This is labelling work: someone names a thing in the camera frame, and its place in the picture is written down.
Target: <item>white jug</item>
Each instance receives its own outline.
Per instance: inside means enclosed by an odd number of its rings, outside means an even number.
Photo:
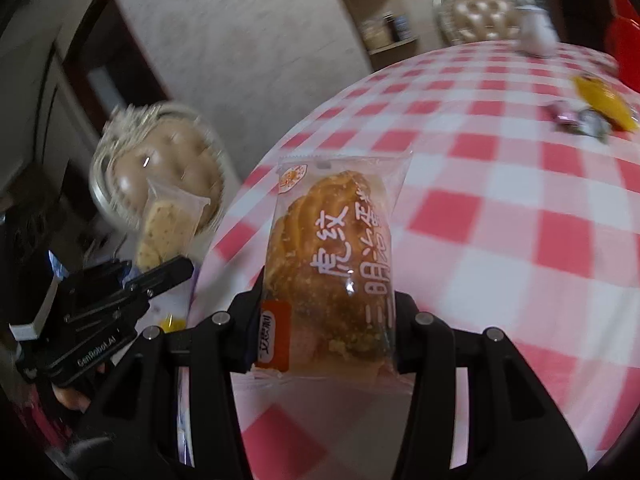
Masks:
[[[520,11],[520,36],[518,49],[536,57],[553,57],[558,50],[558,34],[545,9],[533,0],[517,7]]]

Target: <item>wall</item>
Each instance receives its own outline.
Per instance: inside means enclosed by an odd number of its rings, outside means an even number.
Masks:
[[[241,178],[296,122],[370,71],[340,0],[119,1],[169,92],[216,127]],[[403,1],[420,52],[441,47],[432,0]],[[84,8],[86,0],[32,0],[0,53]]]

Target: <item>clear plastic packaging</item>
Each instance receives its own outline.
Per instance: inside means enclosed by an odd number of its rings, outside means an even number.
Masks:
[[[135,264],[146,272],[179,254],[186,255],[210,199],[147,179],[149,196],[143,212]]]
[[[258,367],[371,383],[390,362],[395,304],[389,217],[408,161],[280,163]]]

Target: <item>yellow object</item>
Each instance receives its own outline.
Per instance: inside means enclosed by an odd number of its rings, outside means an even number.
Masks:
[[[173,314],[169,314],[160,323],[160,328],[165,334],[169,332],[178,332],[178,330],[184,330],[187,327],[187,321],[181,317],[174,317]]]
[[[624,99],[602,79],[583,73],[574,77],[574,83],[580,97],[607,119],[627,132],[638,127]]]

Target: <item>table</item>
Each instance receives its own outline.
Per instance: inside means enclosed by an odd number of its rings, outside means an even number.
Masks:
[[[392,218],[394,286],[455,328],[502,327],[575,431],[590,465],[640,399],[640,152],[560,132],[543,105],[584,107],[582,70],[640,96],[612,59],[563,44],[533,59],[509,41],[404,60],[340,92],[297,124],[248,177],[204,261],[193,326],[226,308],[264,264],[277,160],[288,154],[414,150]],[[460,372],[454,464],[465,461]],[[256,387],[234,378],[260,480],[388,479],[409,398],[325,381]]]

